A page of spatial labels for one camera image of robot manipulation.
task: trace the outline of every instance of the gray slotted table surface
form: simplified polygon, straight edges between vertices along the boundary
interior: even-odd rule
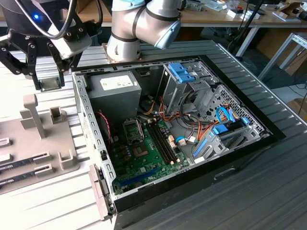
[[[131,229],[282,229],[304,228],[307,207],[306,124],[275,98],[270,90],[213,41],[175,42],[167,50],[142,45],[152,58],[207,55],[287,135],[244,171],[190,197],[173,207],[131,226]],[[21,52],[14,55],[24,60]],[[52,58],[38,60],[40,78],[56,76]],[[107,64],[100,47],[90,47],[79,66]],[[22,95],[35,89],[24,76],[12,75],[0,66],[0,121],[19,117]],[[108,229],[99,221],[87,172],[91,161],[86,152],[77,117],[71,74],[66,86],[55,92],[38,93],[38,110],[62,106],[68,116],[81,167],[64,176],[0,196],[1,224],[10,229]]]

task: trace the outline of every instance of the ram slot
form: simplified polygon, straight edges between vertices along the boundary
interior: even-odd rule
[[[147,127],[147,130],[152,137],[155,145],[157,146],[163,161],[165,164],[170,164],[171,162],[175,162],[177,157],[174,155],[173,151],[171,150],[168,142],[163,137],[159,127],[157,124],[152,124]]]

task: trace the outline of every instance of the orange wire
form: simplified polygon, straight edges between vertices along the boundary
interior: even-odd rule
[[[218,124],[218,123],[219,123],[219,121],[216,121],[216,122],[214,122],[212,125],[209,125],[209,126],[205,129],[203,135],[201,136],[201,139],[205,136],[205,134],[207,133],[207,131],[209,130],[210,127],[212,127],[212,126],[214,126],[214,125],[216,125],[216,124]]]

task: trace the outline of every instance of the blue pcie slot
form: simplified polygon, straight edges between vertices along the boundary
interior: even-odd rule
[[[156,167],[156,168],[150,170],[149,172],[145,172],[141,175],[138,175],[138,176],[132,177],[130,179],[127,179],[123,182],[120,182],[120,186],[126,186],[126,185],[132,184],[134,182],[140,181],[140,180],[142,180],[146,177],[152,176],[152,175],[154,175],[155,171],[157,171],[158,169],[159,169],[159,167]]]
[[[196,150],[196,152],[193,153],[194,157],[196,157],[196,156],[199,154],[199,152],[200,152],[201,149],[204,147],[204,145],[207,143],[207,141],[208,141],[207,139],[203,140],[203,142],[202,142],[201,145],[198,147],[198,149]]]

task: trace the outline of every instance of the red cable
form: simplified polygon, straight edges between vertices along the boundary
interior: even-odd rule
[[[98,112],[98,114],[101,115],[101,116],[104,118],[104,120],[106,121],[107,130],[108,130],[108,132],[109,132],[109,151],[110,151],[110,150],[111,150],[111,132],[110,132],[110,125],[109,125],[109,123],[108,123],[108,121],[107,121],[107,118],[106,118],[102,113]]]

